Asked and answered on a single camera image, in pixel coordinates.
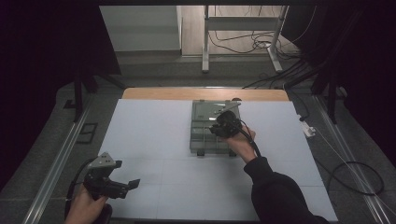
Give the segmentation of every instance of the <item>gray floor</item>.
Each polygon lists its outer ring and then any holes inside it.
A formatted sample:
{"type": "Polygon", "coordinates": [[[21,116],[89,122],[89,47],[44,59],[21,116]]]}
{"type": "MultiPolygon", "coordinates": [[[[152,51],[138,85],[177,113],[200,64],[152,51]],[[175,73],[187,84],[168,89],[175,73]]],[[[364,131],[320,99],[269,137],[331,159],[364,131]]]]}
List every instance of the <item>gray floor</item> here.
{"type": "MultiPolygon", "coordinates": [[[[147,54],[138,57],[133,54],[119,55],[122,76],[115,77],[129,86],[135,87],[243,87],[250,82],[264,78],[263,72],[273,75],[273,67],[268,58],[262,57],[216,57],[211,59],[210,72],[202,74],[200,58],[180,58],[176,55],[147,54]]],[[[293,62],[283,62],[288,67],[293,62]]],[[[122,90],[112,84],[97,78],[99,91],[93,95],[92,109],[86,123],[98,123],[96,134],[91,144],[75,144],[67,163],[61,173],[49,202],[40,218],[40,223],[62,223],[64,220],[64,198],[68,185],[73,179],[78,167],[88,158],[97,155],[106,129],[111,120],[122,90]]],[[[308,80],[293,90],[309,109],[310,116],[306,122],[319,130],[329,144],[335,148],[335,142],[318,111],[314,98],[309,92],[311,81],[308,80]]],[[[73,124],[74,110],[64,109],[67,100],[73,99],[73,85],[67,85],[58,91],[57,104],[37,138],[31,151],[23,161],[19,170],[0,193],[0,223],[22,223],[31,203],[36,196],[52,162],[68,135],[73,124]]],[[[301,100],[289,92],[297,113],[306,114],[301,100]]],[[[384,178],[385,191],[380,199],[393,211],[396,210],[396,170],[383,155],[374,141],[361,126],[351,117],[343,106],[343,101],[337,101],[336,119],[338,128],[344,135],[357,161],[373,166],[384,178]]],[[[342,162],[326,143],[320,134],[307,139],[314,157],[320,160],[330,170],[342,162]]],[[[329,174],[318,167],[325,182],[329,174]]],[[[377,180],[364,170],[369,180],[375,186],[377,180]]],[[[343,181],[354,185],[353,178],[347,168],[337,173],[343,181]]],[[[340,223],[375,223],[364,198],[332,181],[329,195],[340,223]]],[[[387,209],[391,221],[396,223],[396,215],[387,209]]],[[[126,220],[112,220],[111,223],[133,223],[126,220]]]]}
{"type": "MultiPolygon", "coordinates": [[[[210,6],[209,18],[213,17],[278,17],[281,6],[210,6]]],[[[201,55],[202,46],[204,43],[205,23],[203,17],[205,15],[205,8],[203,6],[181,6],[182,16],[182,53],[183,55],[201,55]]],[[[254,34],[266,33],[267,31],[255,31],[254,34]]],[[[257,37],[251,31],[210,31],[210,38],[208,39],[209,53],[214,54],[238,54],[239,52],[248,52],[252,48],[252,38],[257,37]]],[[[258,40],[271,42],[272,37],[261,35],[258,40]]],[[[279,42],[276,44],[282,50],[288,53],[296,52],[298,49],[289,42],[282,35],[279,36],[279,42]]],[[[252,54],[266,54],[266,49],[256,49],[248,53],[252,54]]]]}

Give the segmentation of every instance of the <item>black sleeve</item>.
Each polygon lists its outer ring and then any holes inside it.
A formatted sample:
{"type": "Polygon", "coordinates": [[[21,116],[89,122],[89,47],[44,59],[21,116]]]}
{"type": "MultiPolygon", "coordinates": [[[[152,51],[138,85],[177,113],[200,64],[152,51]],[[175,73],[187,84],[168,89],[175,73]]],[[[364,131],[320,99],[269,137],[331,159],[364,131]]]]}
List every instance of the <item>black sleeve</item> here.
{"type": "Polygon", "coordinates": [[[266,158],[250,161],[244,170],[253,180],[251,200],[261,222],[329,223],[308,210],[297,183],[286,175],[273,172],[266,158]]]}

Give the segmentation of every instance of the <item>vr controller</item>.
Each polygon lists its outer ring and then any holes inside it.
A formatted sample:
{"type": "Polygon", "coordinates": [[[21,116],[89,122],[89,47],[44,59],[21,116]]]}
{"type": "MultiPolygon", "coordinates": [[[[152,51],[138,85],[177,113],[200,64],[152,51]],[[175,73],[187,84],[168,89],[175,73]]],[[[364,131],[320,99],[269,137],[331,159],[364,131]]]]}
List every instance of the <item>vr controller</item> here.
{"type": "Polygon", "coordinates": [[[88,173],[84,178],[84,187],[94,199],[104,195],[112,199],[124,199],[131,189],[139,186],[140,179],[122,184],[112,181],[109,176],[114,169],[120,168],[122,161],[113,161],[108,153],[103,153],[88,165],[88,173]]]}
{"type": "Polygon", "coordinates": [[[231,110],[221,113],[216,118],[216,122],[217,124],[213,124],[209,130],[218,137],[233,137],[239,133],[240,129],[242,129],[242,123],[240,119],[238,119],[235,113],[231,110]]]}

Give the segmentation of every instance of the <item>wall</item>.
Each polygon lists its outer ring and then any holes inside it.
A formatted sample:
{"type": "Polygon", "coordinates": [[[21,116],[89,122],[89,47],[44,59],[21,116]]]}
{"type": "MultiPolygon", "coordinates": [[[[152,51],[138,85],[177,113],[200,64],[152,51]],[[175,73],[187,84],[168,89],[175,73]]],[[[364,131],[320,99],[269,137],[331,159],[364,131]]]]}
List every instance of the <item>wall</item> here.
{"type": "Polygon", "coordinates": [[[100,7],[115,51],[180,49],[179,7],[100,7]]]}

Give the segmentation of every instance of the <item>power strip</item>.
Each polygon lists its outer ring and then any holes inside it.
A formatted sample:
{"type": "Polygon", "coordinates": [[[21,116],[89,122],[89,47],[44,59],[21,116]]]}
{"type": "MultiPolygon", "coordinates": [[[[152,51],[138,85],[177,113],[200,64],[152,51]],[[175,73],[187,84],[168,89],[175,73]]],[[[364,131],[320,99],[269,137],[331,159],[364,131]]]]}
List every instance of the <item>power strip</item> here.
{"type": "Polygon", "coordinates": [[[316,130],[314,127],[309,127],[309,125],[304,120],[300,121],[300,123],[301,123],[303,132],[304,132],[306,138],[315,136],[316,130]]]}

